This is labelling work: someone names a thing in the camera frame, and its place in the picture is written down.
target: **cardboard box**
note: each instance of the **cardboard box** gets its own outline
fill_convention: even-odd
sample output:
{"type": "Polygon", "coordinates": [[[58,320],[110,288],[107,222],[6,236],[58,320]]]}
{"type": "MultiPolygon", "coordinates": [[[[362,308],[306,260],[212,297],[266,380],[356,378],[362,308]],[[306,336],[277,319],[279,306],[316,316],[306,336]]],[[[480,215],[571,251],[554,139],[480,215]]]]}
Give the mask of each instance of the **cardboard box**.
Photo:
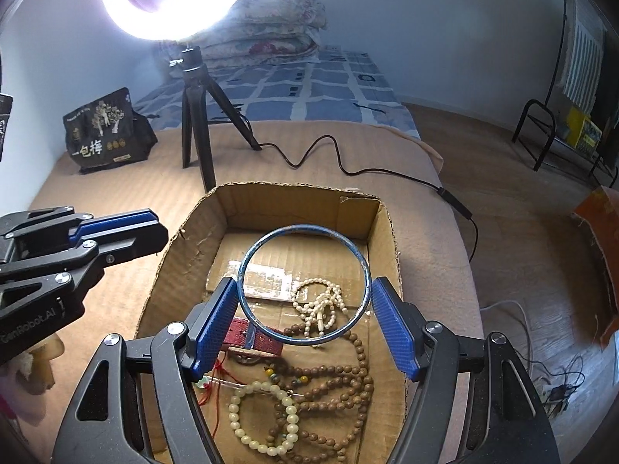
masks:
{"type": "MultiPolygon", "coordinates": [[[[352,239],[368,260],[372,278],[388,277],[401,297],[392,224],[379,199],[347,190],[313,186],[227,184],[205,196],[172,238],[144,306],[137,337],[154,335],[169,322],[184,319],[194,305],[210,297],[222,277],[236,275],[240,260],[256,240],[270,230],[298,223],[329,227],[352,239]]],[[[336,240],[313,235],[285,235],[267,243],[254,256],[246,276],[246,294],[258,319],[280,330],[301,324],[290,302],[290,288],[293,281],[312,277],[326,278],[341,285],[342,296],[352,311],[360,302],[363,294],[361,268],[351,252],[336,240]]],[[[319,288],[316,285],[308,288],[310,293],[306,296],[315,296],[312,292],[319,288]]],[[[240,309],[237,315],[243,316],[240,309]]],[[[338,312],[338,325],[341,326],[344,319],[338,312]]],[[[347,451],[348,462],[383,463],[402,428],[405,379],[395,368],[378,322],[370,310],[353,331],[363,341],[375,391],[363,432],[347,451]]],[[[298,367],[354,366],[357,363],[354,347],[343,338],[320,348],[284,346],[283,356],[298,367]]],[[[224,366],[245,383],[267,380],[264,363],[246,366],[228,359],[224,366]]],[[[152,380],[148,376],[144,380],[153,450],[163,452],[157,459],[169,462],[152,380]]],[[[234,436],[227,420],[231,394],[231,388],[221,387],[220,422],[215,442],[224,461],[275,462],[272,457],[250,450],[234,436]]],[[[330,392],[329,395],[338,396],[339,392],[330,392]]],[[[200,390],[197,390],[197,396],[202,396],[200,390]]],[[[242,427],[258,441],[264,442],[268,428],[275,424],[273,406],[274,399],[265,395],[247,396],[241,404],[242,427]]],[[[213,395],[202,408],[212,432],[217,419],[216,396],[213,395]]],[[[356,414],[356,409],[311,413],[301,417],[299,426],[341,440],[354,427],[356,414]]],[[[319,453],[317,445],[308,445],[300,440],[295,449],[304,455],[319,453]]]]}

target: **tree illustration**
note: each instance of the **tree illustration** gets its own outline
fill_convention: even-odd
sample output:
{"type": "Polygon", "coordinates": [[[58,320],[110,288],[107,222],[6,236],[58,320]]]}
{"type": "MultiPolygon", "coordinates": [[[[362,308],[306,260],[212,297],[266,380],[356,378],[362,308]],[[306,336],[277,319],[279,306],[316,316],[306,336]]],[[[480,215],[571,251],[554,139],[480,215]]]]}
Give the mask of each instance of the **tree illustration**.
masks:
{"type": "Polygon", "coordinates": [[[92,117],[92,125],[98,129],[99,135],[103,136],[104,127],[114,124],[112,134],[118,133],[118,122],[125,118],[125,112],[119,110],[116,106],[112,106],[103,101],[95,108],[95,115],[92,117]]]}

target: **red watch strap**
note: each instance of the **red watch strap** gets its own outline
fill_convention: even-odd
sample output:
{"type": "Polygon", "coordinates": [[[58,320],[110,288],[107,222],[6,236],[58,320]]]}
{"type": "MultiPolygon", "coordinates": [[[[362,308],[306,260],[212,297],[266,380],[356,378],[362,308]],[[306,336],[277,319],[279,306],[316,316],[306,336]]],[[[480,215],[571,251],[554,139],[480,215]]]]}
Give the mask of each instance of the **red watch strap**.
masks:
{"type": "MultiPolygon", "coordinates": [[[[256,330],[254,348],[245,349],[245,337],[249,324],[250,322],[247,321],[247,319],[242,319],[240,317],[233,318],[232,322],[230,323],[230,328],[228,328],[226,338],[224,339],[224,345],[222,346],[222,350],[227,350],[230,347],[233,347],[235,349],[240,348],[241,350],[239,352],[244,355],[259,357],[264,357],[265,355],[282,355],[282,349],[284,348],[284,344],[266,336],[260,330],[256,330]]],[[[281,331],[277,330],[276,328],[270,329],[277,333],[281,333],[281,331]]]]}

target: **black metal rack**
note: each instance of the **black metal rack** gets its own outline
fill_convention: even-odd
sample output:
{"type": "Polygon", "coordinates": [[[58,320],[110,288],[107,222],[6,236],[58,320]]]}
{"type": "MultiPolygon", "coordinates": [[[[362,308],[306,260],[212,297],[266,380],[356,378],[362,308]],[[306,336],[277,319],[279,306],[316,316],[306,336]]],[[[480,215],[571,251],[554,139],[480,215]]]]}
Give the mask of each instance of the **black metal rack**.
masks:
{"type": "MultiPolygon", "coordinates": [[[[552,147],[552,144],[557,142],[560,145],[562,145],[565,148],[568,148],[570,151],[572,151],[573,153],[575,153],[576,155],[578,155],[579,157],[585,159],[586,161],[589,161],[589,163],[593,164],[589,174],[587,174],[587,178],[593,178],[598,185],[600,185],[600,181],[596,178],[595,176],[595,170],[596,169],[600,169],[602,172],[604,172],[606,175],[608,175],[611,178],[611,183],[610,183],[610,187],[612,188],[616,181],[617,178],[619,177],[619,167],[617,167],[617,165],[615,165],[615,170],[613,171],[608,165],[605,164],[605,162],[602,161],[602,156],[598,153],[598,152],[594,152],[594,155],[592,157],[589,157],[587,155],[584,155],[583,153],[579,152],[578,150],[576,150],[576,148],[571,147],[570,145],[568,145],[565,141],[563,141],[561,138],[558,138],[556,135],[556,118],[555,118],[555,114],[552,113],[552,111],[550,110],[550,108],[548,108],[548,103],[550,101],[550,96],[552,94],[552,89],[555,86],[555,82],[556,82],[556,76],[557,73],[559,71],[559,64],[561,62],[561,52],[563,51],[563,43],[565,41],[565,26],[566,26],[566,22],[568,19],[568,15],[567,15],[567,4],[568,1],[567,0],[563,0],[563,24],[561,27],[561,40],[559,41],[559,51],[556,54],[556,62],[555,62],[555,69],[554,72],[552,74],[552,80],[550,81],[550,86],[548,89],[548,92],[546,94],[546,99],[544,100],[544,102],[541,102],[540,100],[537,99],[530,99],[527,101],[527,103],[524,105],[524,108],[522,109],[522,113],[520,115],[520,120],[518,121],[518,125],[516,126],[516,130],[514,131],[514,135],[512,136],[512,143],[515,142],[519,142],[524,149],[527,151],[527,153],[533,158],[533,160],[535,161],[535,164],[533,165],[533,170],[535,172],[537,172],[540,167],[542,167],[542,164],[547,165],[548,167],[552,167],[554,169],[557,169],[558,171],[561,171],[571,177],[574,177],[576,179],[582,179],[581,176],[577,176],[574,175],[570,172],[565,171],[564,169],[562,169],[561,167],[558,167],[557,165],[553,165],[550,164],[549,162],[545,162],[545,159],[547,157],[547,155],[550,153],[550,149],[552,147]],[[538,106],[541,108],[541,110],[543,110],[545,113],[547,113],[550,117],[550,123],[544,122],[543,120],[540,120],[537,117],[534,117],[533,115],[529,114],[529,110],[531,109],[531,107],[533,106],[538,106]],[[535,155],[533,153],[533,151],[529,148],[529,146],[527,146],[527,143],[525,143],[522,138],[520,137],[520,132],[522,130],[522,126],[524,125],[524,122],[526,120],[530,120],[531,122],[533,122],[535,124],[535,126],[537,126],[546,136],[547,136],[547,141],[544,144],[544,146],[542,147],[541,152],[539,153],[539,155],[535,155]]],[[[569,162],[570,164],[574,164],[573,162],[571,162],[569,159],[565,158],[564,156],[561,156],[559,154],[553,153],[554,156],[569,162]]]]}

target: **brown wooden bead necklace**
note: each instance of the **brown wooden bead necklace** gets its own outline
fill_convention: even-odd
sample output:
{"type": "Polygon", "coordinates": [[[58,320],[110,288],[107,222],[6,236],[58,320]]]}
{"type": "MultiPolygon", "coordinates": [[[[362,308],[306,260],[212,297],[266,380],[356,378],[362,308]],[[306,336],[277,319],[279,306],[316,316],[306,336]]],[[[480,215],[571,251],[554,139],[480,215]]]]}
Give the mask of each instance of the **brown wooden bead necklace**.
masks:
{"type": "MultiPolygon", "coordinates": [[[[287,336],[295,336],[303,333],[303,327],[292,325],[284,330],[287,336]]],[[[303,401],[295,403],[299,418],[311,411],[336,411],[352,409],[358,406],[357,420],[351,432],[342,441],[335,441],[333,438],[326,438],[310,433],[299,431],[299,439],[315,442],[323,446],[323,450],[313,457],[303,456],[294,450],[279,456],[279,462],[294,462],[296,464],[318,464],[330,457],[337,457],[338,462],[346,460],[347,447],[361,434],[363,426],[368,417],[368,408],[374,392],[374,379],[369,376],[368,361],[366,359],[363,343],[355,334],[347,331],[342,338],[349,340],[355,347],[357,353],[358,366],[351,365],[322,365],[315,368],[295,368],[288,365],[284,360],[274,362],[265,366],[269,380],[288,392],[293,392],[299,387],[307,386],[312,380],[320,377],[331,377],[323,382],[319,387],[314,387],[305,393],[303,401]],[[286,382],[285,376],[295,377],[290,382],[286,382]],[[320,401],[330,390],[347,387],[344,393],[339,395],[339,399],[332,398],[329,402],[320,401]]],[[[276,426],[268,430],[267,445],[276,446],[278,438],[281,438],[282,429],[286,425],[285,407],[281,403],[275,404],[276,426]]]]}

